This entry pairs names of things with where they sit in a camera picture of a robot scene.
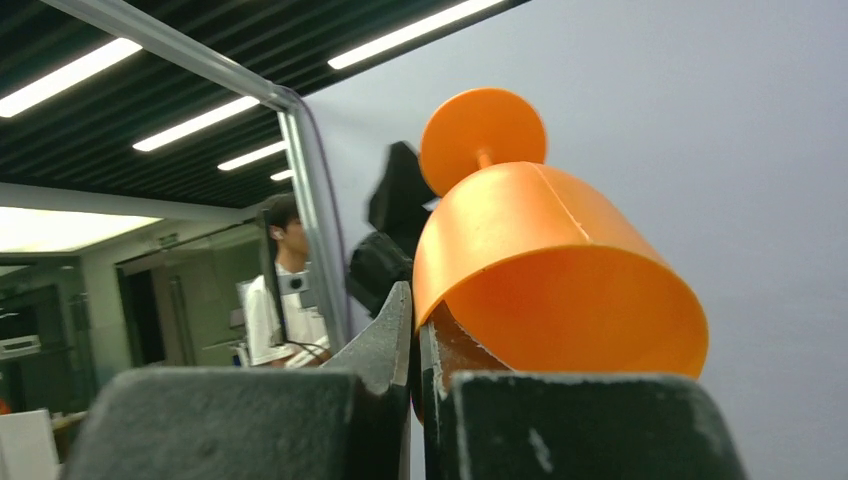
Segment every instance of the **desk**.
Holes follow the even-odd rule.
[[[56,453],[59,463],[65,463],[71,451],[71,432],[85,419],[86,412],[72,413],[52,420],[53,440],[56,442]]]

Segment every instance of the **fluorescent light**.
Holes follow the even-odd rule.
[[[133,41],[113,40],[0,100],[0,117],[13,117],[139,50],[141,45]]]
[[[72,252],[159,220],[0,207],[0,252]]]
[[[281,181],[283,181],[283,180],[285,180],[285,179],[287,179],[287,178],[291,178],[291,177],[293,177],[293,176],[294,176],[294,172],[293,172],[293,171],[291,171],[291,170],[286,170],[286,171],[284,171],[284,172],[275,173],[275,174],[271,175],[271,180],[273,180],[273,181],[275,181],[275,182],[281,182]]]
[[[429,202],[427,202],[427,203],[425,203],[424,205],[421,205],[421,206],[432,212],[433,210],[436,209],[436,207],[439,206],[439,202],[441,202],[441,201],[442,201],[442,199],[440,197],[436,197],[436,198],[430,200]]]
[[[179,140],[186,135],[191,135],[192,133],[206,128],[209,125],[214,125],[221,120],[230,118],[233,115],[238,115],[239,113],[256,105],[259,105],[259,100],[253,97],[242,97],[234,102],[220,106],[211,112],[206,112],[203,115],[194,117],[191,120],[186,120],[175,127],[171,127],[164,132],[157,133],[150,138],[146,138],[133,145],[133,148],[141,150],[142,152],[149,152],[161,147],[162,145],[167,145],[174,140]]]
[[[353,50],[343,53],[338,57],[331,59],[330,66],[336,70],[361,62],[368,57],[373,57],[378,53],[385,52],[390,48],[394,48],[402,43],[408,42],[413,38],[420,37],[444,27],[457,20],[473,15],[481,10],[485,10],[493,5],[503,2],[504,0],[468,0],[455,5],[447,10],[443,10],[435,15],[431,15],[424,20],[419,20],[412,25],[407,25],[400,30],[394,31],[388,35],[382,36],[376,40],[372,40],[365,45],[354,48]]]
[[[268,155],[273,155],[277,152],[282,152],[288,147],[288,143],[283,140],[281,142],[272,143],[267,147],[262,147],[259,150],[244,154],[240,157],[236,157],[232,160],[227,160],[226,162],[218,165],[218,170],[230,171],[236,169],[238,167],[243,167],[248,163],[253,163],[257,160],[261,160]]]

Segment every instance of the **gray wall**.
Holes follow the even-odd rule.
[[[549,164],[604,192],[699,294],[702,381],[753,478],[845,479],[846,25],[839,0],[535,0],[322,90],[345,243],[368,231],[389,143],[418,145],[463,90],[511,89],[543,116]]]

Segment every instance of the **black ceiling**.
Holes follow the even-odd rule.
[[[261,76],[308,95],[527,0],[511,0],[342,71],[327,60],[457,0],[131,0]],[[37,0],[0,1],[0,98],[113,37]],[[219,163],[279,140],[254,107],[150,153],[137,141],[237,99],[140,52],[12,118],[0,118],[0,182],[243,208],[281,189],[280,153],[232,172]]]

